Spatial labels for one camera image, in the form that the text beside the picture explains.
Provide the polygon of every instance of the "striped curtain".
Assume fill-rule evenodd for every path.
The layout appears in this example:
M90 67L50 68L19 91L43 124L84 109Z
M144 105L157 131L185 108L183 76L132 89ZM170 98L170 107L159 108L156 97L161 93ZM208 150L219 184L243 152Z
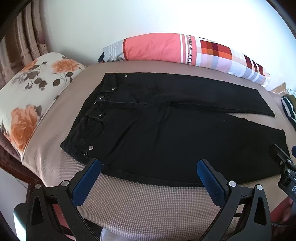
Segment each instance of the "striped curtain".
M33 0L17 16L0 42L0 89L24 66L46 53L39 0Z

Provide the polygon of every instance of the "houndstooth fabric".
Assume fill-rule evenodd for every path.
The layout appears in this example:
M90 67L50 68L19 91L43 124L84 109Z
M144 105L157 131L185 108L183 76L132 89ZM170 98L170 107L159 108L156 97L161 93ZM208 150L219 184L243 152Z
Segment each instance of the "houndstooth fabric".
M82 104L105 72L188 74L256 88L276 117L252 114L239 116L284 129L289 149L294 143L278 106L269 93L256 83L215 70L168 62L123 61L97 64L82 71L62 92L39 124L24 153L23 164L35 172L46 186L56 186L63 180L70 180L77 171L83 169L84 165L65 153L60 148L60 143L68 135ZM266 192L269 208L273 210L286 197L277 187L278 180L279 177L276 176L249 183L247 186L261 184ZM219 212L204 188L154 186L102 174L78 210L83 217L111 232L140 241L198 239ZM229 231L233 230L236 220Z

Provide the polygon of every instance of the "white wall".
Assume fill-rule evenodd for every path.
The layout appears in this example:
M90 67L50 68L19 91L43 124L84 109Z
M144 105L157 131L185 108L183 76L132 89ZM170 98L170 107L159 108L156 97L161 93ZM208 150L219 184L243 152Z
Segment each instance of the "white wall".
M184 33L253 58L271 74L267 89L296 81L296 40L265 0L41 0L41 19L49 50L85 65L127 37Z
M28 187L27 183L20 182L0 168L0 211L14 233L13 210L19 203L26 202Z

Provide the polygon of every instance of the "floral pillow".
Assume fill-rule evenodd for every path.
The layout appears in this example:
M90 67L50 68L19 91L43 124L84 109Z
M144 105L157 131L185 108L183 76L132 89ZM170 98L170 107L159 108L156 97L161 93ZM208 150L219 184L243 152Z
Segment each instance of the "floral pillow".
M32 61L0 90L0 130L19 153L60 93L85 66L52 52Z

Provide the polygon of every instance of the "blue gripper pad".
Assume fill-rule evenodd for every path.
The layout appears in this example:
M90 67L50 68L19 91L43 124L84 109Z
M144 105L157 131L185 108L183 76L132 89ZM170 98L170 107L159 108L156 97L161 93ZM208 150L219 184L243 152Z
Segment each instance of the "blue gripper pad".
M296 146L292 148L292 155L296 158Z
M216 206L223 208L226 203L225 191L213 173L202 160L197 162L196 170L213 203Z
M72 191L74 207L81 206L101 172L101 162L96 159Z

